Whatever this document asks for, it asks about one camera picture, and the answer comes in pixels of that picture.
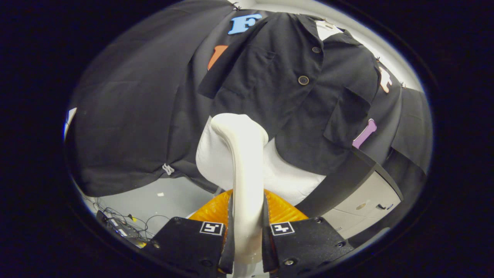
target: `black cloth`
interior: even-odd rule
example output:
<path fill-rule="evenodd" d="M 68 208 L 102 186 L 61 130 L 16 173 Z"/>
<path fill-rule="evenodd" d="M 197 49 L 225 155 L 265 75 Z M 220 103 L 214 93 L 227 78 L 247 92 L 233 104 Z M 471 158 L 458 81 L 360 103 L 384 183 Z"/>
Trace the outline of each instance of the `black cloth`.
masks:
<path fill-rule="evenodd" d="M 306 15 L 262 19 L 204 77 L 199 93 L 213 98 L 211 116 L 246 114 L 288 163 L 334 172 L 366 125 L 380 79 L 373 54 L 343 31 L 321 41 Z"/>
<path fill-rule="evenodd" d="M 197 93 L 197 88 L 208 72 L 207 66 L 214 54 L 214 48 L 219 45 L 229 46 L 242 36 L 241 33 L 228 35 L 233 27 L 232 18 L 252 14 L 260 14 L 266 18 L 273 13 L 250 9 L 232 10 L 206 36 L 192 56 L 176 93 L 168 132 L 166 162 L 175 169 L 172 178 L 186 176 L 209 192 L 215 192 L 218 188 L 206 180 L 196 166 L 197 146 L 212 104 L 210 98 Z"/>
<path fill-rule="evenodd" d="M 165 174 L 173 104 L 187 63 L 231 12 L 225 0 L 179 2 L 132 27 L 90 64 L 69 107 L 77 107 L 70 159 L 85 194 L 117 194 Z"/>
<path fill-rule="evenodd" d="M 434 146 L 429 102 L 426 94 L 409 88 L 402 88 L 402 99 L 400 124 L 391 147 L 427 175 Z"/>
<path fill-rule="evenodd" d="M 359 149 L 375 162 L 383 165 L 391 151 L 391 142 L 400 122 L 402 87 L 386 66 L 380 61 L 377 61 L 377 64 L 389 74 L 392 84 L 387 85 L 388 93 L 379 86 L 368 114 L 368 118 L 374 120 L 377 129 L 362 143 Z"/>

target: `gray floor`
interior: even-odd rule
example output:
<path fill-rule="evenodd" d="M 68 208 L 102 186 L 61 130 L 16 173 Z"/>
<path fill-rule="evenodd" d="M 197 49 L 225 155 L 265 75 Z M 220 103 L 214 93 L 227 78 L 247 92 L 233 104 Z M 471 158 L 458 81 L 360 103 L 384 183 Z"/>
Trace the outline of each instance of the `gray floor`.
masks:
<path fill-rule="evenodd" d="M 159 179 L 149 185 L 128 192 L 100 198 L 86 197 L 87 207 L 93 213 L 97 212 L 98 202 L 101 208 L 110 207 L 122 215 L 131 214 L 133 217 L 148 222 L 149 238 L 157 233 L 168 221 L 175 216 L 187 217 L 213 198 L 213 194 L 201 189 L 186 178 Z M 144 229 L 141 221 L 127 222 Z"/>

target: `blue letter f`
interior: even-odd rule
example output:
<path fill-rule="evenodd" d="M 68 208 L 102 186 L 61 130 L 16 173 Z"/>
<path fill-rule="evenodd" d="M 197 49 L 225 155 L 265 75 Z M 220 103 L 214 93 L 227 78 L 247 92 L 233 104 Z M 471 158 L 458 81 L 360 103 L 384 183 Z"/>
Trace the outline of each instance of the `blue letter f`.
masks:
<path fill-rule="evenodd" d="M 247 31 L 246 25 L 249 27 L 255 24 L 255 18 L 262 18 L 260 14 L 244 15 L 232 18 L 233 28 L 228 32 L 229 35 L 243 33 Z"/>

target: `black cable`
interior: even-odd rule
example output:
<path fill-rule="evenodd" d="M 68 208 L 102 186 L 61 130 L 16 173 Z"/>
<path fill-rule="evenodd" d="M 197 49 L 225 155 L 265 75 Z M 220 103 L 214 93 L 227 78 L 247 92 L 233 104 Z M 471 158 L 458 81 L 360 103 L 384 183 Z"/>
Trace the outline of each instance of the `black cable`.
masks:
<path fill-rule="evenodd" d="M 146 220 L 146 226 L 145 226 L 145 229 L 144 229 L 144 234 L 145 234 L 145 236 L 146 236 L 146 238 L 147 238 L 148 240 L 149 240 L 149 238 L 148 238 L 148 231 L 147 231 L 147 230 L 148 230 L 148 228 L 149 228 L 149 227 L 148 227 L 148 222 L 149 222 L 149 220 L 150 220 L 151 218 L 156 217 L 156 216 L 165 217 L 166 219 L 170 220 L 170 218 L 168 218 L 167 216 L 164 216 L 164 215 L 159 215 L 159 214 L 157 214 L 157 215 L 153 215 L 153 216 L 151 216 L 150 218 L 148 218 L 148 220 Z"/>
<path fill-rule="evenodd" d="M 165 216 L 165 215 L 160 215 L 160 214 L 153 215 L 153 216 L 151 216 L 150 218 L 148 218 L 146 221 L 143 221 L 142 219 L 139 219 L 139 218 L 137 218 L 137 217 L 133 217 L 133 216 L 132 216 L 132 218 L 135 218 L 135 219 L 137 219 L 137 220 L 141 221 L 142 223 L 144 223 L 144 229 L 138 230 L 138 229 L 140 229 L 140 227 L 135 227 L 135 226 L 133 226 L 133 225 L 131 225 L 131 224 L 127 223 L 127 220 L 126 220 L 125 218 L 130 218 L 130 216 L 124 216 L 124 215 L 122 215 L 120 212 L 118 212 L 117 210 L 115 210 L 115 209 L 113 209 L 113 208 L 111 208 L 111 207 L 106 207 L 105 209 L 103 209 L 103 208 L 101 207 L 100 203 L 99 203 L 99 197 L 96 199 L 96 202 L 91 201 L 90 199 L 86 198 L 85 196 L 82 196 L 82 197 L 83 197 L 84 199 L 88 200 L 89 202 L 91 202 L 91 203 L 93 204 L 93 208 L 94 208 L 94 205 L 96 205 L 96 206 L 98 207 L 98 209 L 99 209 L 100 211 L 102 211 L 103 213 L 108 212 L 108 213 L 110 213 L 113 217 L 114 217 L 115 215 L 122 217 L 122 220 L 124 221 L 124 224 L 125 224 L 126 226 L 131 227 L 131 228 L 134 228 L 134 229 L 135 229 L 135 230 L 139 233 L 139 238 L 141 238 L 141 239 L 146 239 L 148 242 L 149 242 L 148 233 L 149 233 L 149 234 L 151 234 L 152 236 L 155 236 L 155 235 L 156 235 L 156 234 L 154 234 L 154 233 L 152 233 L 152 232 L 148 232 L 148 231 L 147 231 L 147 230 L 148 230 L 148 228 L 149 228 L 149 226 L 148 226 L 148 222 L 149 222 L 149 220 L 150 220 L 151 218 L 153 218 L 153 217 L 156 217 L 156 216 L 165 217 L 166 219 L 170 220 L 170 218 L 169 218 L 169 217 L 167 217 L 167 216 Z M 140 232 L 144 232 L 145 238 L 144 238 L 144 237 L 142 237 L 142 235 L 141 235 L 141 233 L 140 233 Z"/>

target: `white wall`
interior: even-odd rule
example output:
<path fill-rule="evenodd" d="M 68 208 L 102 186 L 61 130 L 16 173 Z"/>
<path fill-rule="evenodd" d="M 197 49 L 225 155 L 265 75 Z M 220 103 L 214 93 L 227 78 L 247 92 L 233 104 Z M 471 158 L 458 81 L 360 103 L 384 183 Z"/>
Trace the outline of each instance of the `white wall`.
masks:
<path fill-rule="evenodd" d="M 236 6 L 242 9 L 259 9 L 267 11 L 281 11 L 290 13 L 312 14 L 327 18 L 337 27 L 347 29 L 352 36 L 365 45 L 383 63 L 400 82 L 411 89 L 423 91 L 423 87 L 410 64 L 400 53 L 387 43 L 373 30 L 333 9 L 314 0 L 228 0 L 238 2 Z"/>

